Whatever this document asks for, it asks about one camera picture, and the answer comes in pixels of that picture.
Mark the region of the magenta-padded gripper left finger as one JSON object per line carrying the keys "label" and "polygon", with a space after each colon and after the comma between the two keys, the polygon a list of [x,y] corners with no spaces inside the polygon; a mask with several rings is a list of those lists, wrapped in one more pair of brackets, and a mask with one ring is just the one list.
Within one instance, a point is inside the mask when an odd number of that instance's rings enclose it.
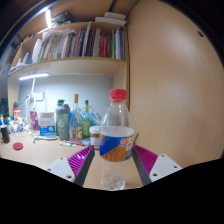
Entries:
{"label": "magenta-padded gripper left finger", "polygon": [[94,146],[90,145],[68,158],[59,157],[46,170],[78,186],[83,186],[94,156]]}

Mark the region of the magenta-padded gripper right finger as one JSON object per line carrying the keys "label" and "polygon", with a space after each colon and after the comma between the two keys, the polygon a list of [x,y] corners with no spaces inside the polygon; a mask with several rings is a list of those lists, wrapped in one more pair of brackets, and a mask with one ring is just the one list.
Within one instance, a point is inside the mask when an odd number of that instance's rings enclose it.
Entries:
{"label": "magenta-padded gripper right finger", "polygon": [[136,144],[133,145],[132,157],[143,185],[155,182],[182,169],[166,154],[157,155]]}

